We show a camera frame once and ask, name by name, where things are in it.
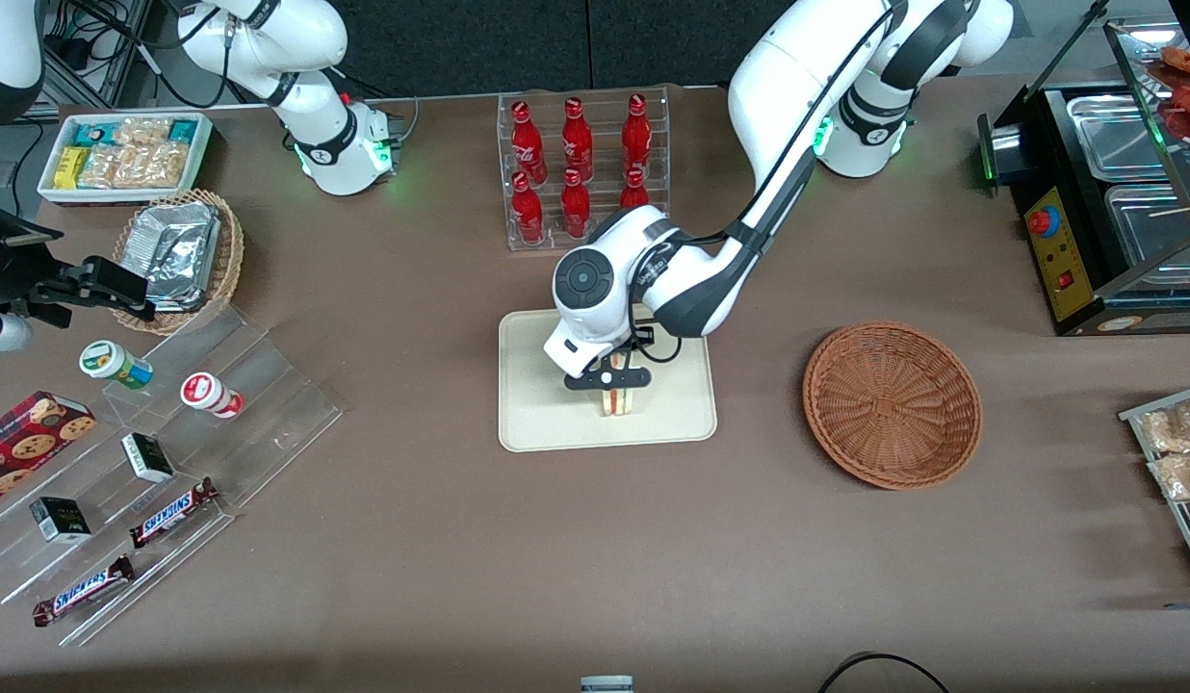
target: small black box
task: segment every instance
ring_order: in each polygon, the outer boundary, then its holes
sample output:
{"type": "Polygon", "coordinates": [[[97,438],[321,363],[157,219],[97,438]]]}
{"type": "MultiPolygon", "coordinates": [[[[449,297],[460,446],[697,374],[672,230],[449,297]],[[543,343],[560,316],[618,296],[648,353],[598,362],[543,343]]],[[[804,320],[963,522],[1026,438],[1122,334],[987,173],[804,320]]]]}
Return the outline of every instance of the small black box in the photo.
{"type": "Polygon", "coordinates": [[[31,504],[31,514],[43,538],[58,544],[81,544],[89,539],[89,527],[76,500],[40,497],[31,504]]]}
{"type": "Polygon", "coordinates": [[[158,441],[149,435],[130,433],[120,439],[124,444],[124,456],[129,457],[129,463],[133,466],[133,474],[139,479],[145,479],[152,483],[167,483],[171,481],[171,464],[168,456],[163,454],[163,448],[158,447],[158,441]]]}

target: brown tablecloth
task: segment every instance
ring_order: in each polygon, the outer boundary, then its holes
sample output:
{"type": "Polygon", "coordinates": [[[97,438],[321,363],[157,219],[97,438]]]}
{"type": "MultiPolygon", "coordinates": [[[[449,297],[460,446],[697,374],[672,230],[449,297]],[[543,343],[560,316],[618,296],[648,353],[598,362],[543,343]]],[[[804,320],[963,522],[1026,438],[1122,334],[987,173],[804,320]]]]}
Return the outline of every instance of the brown tablecloth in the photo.
{"type": "MultiPolygon", "coordinates": [[[[812,691],[858,650],[956,691],[1190,689],[1190,557],[1115,413],[1190,386],[1190,337],[1058,339],[1007,196],[973,189],[975,118],[1013,77],[926,87],[882,175],[820,173],[709,339],[719,431],[514,455],[496,325],[551,306],[511,256],[494,98],[428,101],[401,175],[319,193],[269,110],[214,111],[200,182],[248,233],[237,304],[347,410],[245,516],[82,649],[0,606],[0,689],[812,691]],[[798,376],[833,329],[914,324],[967,364],[984,439],[950,483],[862,485],[816,448],[798,376]]],[[[674,90],[674,218],[721,229],[752,177],[718,90],[674,90]]],[[[127,208],[44,205],[60,258],[127,208]]],[[[104,311],[0,355],[0,413],[94,398],[104,311]]]]}

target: coca-cola bottle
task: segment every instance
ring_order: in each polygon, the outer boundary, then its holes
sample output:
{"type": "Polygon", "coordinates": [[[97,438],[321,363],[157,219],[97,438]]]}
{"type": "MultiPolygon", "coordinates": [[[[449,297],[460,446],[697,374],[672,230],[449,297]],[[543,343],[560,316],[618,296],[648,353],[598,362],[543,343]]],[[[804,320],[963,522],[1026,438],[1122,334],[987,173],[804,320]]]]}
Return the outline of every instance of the coca-cola bottle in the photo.
{"type": "Polygon", "coordinates": [[[539,205],[539,196],[531,189],[531,181],[526,173],[514,171],[512,177],[514,183],[514,199],[511,206],[514,207],[514,224],[519,229],[522,243],[538,245],[543,243],[543,206],[539,205]]]}
{"type": "Polygon", "coordinates": [[[565,213],[565,233],[570,238],[587,236],[587,221],[591,218],[591,196],[582,185],[582,174],[576,168],[565,169],[565,189],[560,193],[560,210],[565,213]]]}
{"type": "Polygon", "coordinates": [[[526,101],[511,106],[514,113],[514,158],[519,169],[531,179],[531,188],[539,188],[547,180],[547,163],[543,162],[543,137],[531,123],[531,108],[526,101]]]}
{"type": "Polygon", "coordinates": [[[565,98],[565,127],[560,129],[560,139],[565,144],[565,166],[576,168],[582,181],[595,177],[591,126],[582,116],[580,98],[565,98]]]}
{"type": "Polygon", "coordinates": [[[647,189],[643,188],[644,177],[641,169],[634,169],[625,174],[625,189],[621,192],[621,210],[651,204],[647,189]]]}
{"type": "Polygon", "coordinates": [[[643,176],[651,175],[651,121],[647,120],[647,98],[640,93],[630,96],[630,118],[621,127],[621,145],[625,148],[625,174],[641,169],[643,176]]]}

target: red button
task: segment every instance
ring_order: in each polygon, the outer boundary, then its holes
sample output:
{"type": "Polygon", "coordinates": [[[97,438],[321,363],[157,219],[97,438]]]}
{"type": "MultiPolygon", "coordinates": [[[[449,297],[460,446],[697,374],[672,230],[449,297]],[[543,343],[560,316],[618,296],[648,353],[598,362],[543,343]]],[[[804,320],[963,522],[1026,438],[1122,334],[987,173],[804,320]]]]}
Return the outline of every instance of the red button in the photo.
{"type": "Polygon", "coordinates": [[[1044,233],[1047,233],[1048,227],[1052,224],[1053,224],[1052,216],[1050,216],[1048,212],[1040,210],[1039,212],[1033,213],[1027,219],[1027,231],[1031,231],[1036,236],[1044,236],[1044,233]]]}

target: empty wicker basket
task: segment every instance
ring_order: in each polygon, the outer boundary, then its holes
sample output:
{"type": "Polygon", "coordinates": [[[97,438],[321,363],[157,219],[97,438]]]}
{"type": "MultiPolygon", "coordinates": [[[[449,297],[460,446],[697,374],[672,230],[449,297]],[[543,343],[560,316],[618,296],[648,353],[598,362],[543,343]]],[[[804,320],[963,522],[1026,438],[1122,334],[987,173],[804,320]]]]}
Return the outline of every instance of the empty wicker basket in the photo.
{"type": "MultiPolygon", "coordinates": [[[[167,337],[183,327],[187,321],[195,319],[194,327],[208,321],[208,317],[215,316],[230,302],[234,294],[234,286],[239,283],[239,263],[244,262],[244,231],[239,227],[239,219],[234,218],[231,207],[218,194],[208,193],[206,189],[190,189],[188,193],[175,194],[171,198],[155,200],[148,207],[183,205],[186,202],[206,202],[214,206],[223,217],[223,227],[219,230],[218,248],[214,249],[214,262],[211,267],[209,288],[207,289],[206,304],[199,311],[192,313],[158,313],[151,321],[134,319],[133,316],[120,311],[115,313],[115,319],[124,327],[136,329],[138,332],[158,333],[167,337]]],[[[120,262],[124,255],[124,245],[129,242],[129,230],[133,226],[130,219],[124,225],[124,233],[120,233],[115,242],[115,250],[112,258],[120,262]]]]}
{"type": "Polygon", "coordinates": [[[825,451],[884,488],[947,481],[979,444],[981,400],[967,369],[907,324],[835,330],[809,360],[801,399],[825,451]]]}

